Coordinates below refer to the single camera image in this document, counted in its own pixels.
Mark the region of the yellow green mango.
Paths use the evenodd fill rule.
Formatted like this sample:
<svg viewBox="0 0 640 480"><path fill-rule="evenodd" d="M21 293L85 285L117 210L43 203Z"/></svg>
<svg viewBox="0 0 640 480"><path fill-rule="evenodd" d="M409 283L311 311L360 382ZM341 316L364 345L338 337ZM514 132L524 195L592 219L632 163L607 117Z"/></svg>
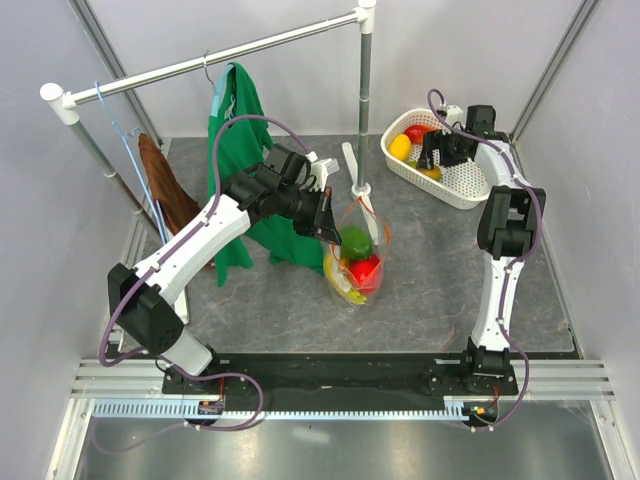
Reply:
<svg viewBox="0 0 640 480"><path fill-rule="evenodd" d="M416 161L408 161L406 165L436 182L441 181L442 171L438 165L434 165L432 169L419 167Z"/></svg>

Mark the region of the green bell pepper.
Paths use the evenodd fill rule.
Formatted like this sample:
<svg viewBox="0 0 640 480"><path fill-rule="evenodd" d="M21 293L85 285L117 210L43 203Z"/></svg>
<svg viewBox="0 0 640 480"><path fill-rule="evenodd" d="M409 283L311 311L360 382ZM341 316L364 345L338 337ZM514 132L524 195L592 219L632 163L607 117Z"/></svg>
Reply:
<svg viewBox="0 0 640 480"><path fill-rule="evenodd" d="M341 255L351 261L370 258L374 253L373 243L367 233L357 225L347 225L341 231Z"/></svg>

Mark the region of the clear zip top bag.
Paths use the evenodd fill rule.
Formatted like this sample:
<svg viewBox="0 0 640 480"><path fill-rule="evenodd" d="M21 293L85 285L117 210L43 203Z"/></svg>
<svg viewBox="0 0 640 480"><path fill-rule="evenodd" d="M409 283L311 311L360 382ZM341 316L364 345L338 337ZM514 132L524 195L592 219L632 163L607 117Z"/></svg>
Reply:
<svg viewBox="0 0 640 480"><path fill-rule="evenodd" d="M391 231L360 197L344 211L338 233L341 244L325 249L324 276L342 308L359 309L373 301L382 285Z"/></svg>

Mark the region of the red apple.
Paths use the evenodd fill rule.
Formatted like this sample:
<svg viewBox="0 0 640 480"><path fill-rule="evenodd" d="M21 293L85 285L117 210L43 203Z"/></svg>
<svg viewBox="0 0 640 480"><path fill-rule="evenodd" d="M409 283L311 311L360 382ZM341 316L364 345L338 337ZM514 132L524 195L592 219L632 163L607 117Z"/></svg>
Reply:
<svg viewBox="0 0 640 480"><path fill-rule="evenodd" d="M377 255L373 254L367 259L351 261L348 270L352 284L361 293L372 294L380 288L383 268Z"/></svg>

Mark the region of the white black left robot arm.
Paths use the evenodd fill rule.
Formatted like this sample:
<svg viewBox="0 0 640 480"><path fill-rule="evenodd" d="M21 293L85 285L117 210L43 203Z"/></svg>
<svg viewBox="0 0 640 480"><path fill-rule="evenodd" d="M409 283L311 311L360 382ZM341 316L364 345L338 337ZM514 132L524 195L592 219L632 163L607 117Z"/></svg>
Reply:
<svg viewBox="0 0 640 480"><path fill-rule="evenodd" d="M333 159L298 154L280 144L266 159L227 177L220 192L170 241L134 267L107 276L111 320L148 353L177 366L185 382L208 393L219 382L210 348L174 311L179 294L206 263L263 219L289 219L296 234L337 245L327 178Z"/></svg>

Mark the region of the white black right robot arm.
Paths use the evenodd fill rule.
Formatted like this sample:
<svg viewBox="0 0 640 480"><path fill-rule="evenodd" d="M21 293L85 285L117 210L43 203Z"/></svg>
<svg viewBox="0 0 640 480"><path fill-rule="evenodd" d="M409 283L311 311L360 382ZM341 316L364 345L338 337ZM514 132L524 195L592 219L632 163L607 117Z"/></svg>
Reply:
<svg viewBox="0 0 640 480"><path fill-rule="evenodd" d="M508 138L495 129L492 106L470 106L462 125L454 123L452 107L441 107L435 116L445 124L423 135L418 170L444 171L471 160L490 187L477 230L477 245L484 252L478 320L459 363L444 366L440 381L458 383L473 394L495 386L515 393L510 365L511 314L526 257L539 241L546 193L522 178L513 163Z"/></svg>

